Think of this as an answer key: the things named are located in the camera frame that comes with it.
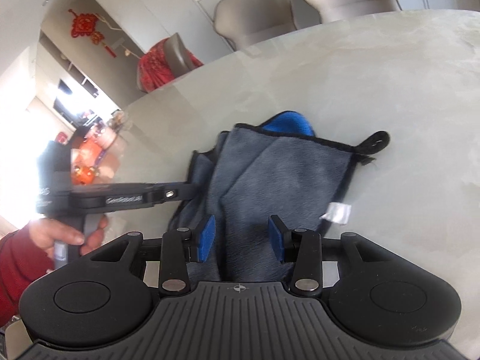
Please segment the red sleeve forearm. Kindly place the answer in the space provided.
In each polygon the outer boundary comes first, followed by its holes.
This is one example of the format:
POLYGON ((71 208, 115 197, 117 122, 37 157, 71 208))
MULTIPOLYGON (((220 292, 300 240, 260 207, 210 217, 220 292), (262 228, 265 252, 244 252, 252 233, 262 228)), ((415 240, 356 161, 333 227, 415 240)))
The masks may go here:
POLYGON ((33 243, 28 226, 1 239, 0 263, 0 320, 3 327, 18 314, 24 290, 53 270, 54 263, 44 250, 33 243))

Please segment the person's left hand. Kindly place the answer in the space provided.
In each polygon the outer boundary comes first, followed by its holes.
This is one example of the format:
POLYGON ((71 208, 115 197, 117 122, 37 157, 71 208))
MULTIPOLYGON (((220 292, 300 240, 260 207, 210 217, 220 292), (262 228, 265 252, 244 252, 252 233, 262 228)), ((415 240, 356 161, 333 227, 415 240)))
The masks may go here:
POLYGON ((28 233, 33 244, 54 259, 55 242, 80 246, 81 255, 96 250, 103 243, 107 225, 108 219, 104 215, 97 222, 97 229, 85 237, 78 230, 55 219, 38 219, 28 224, 28 233))

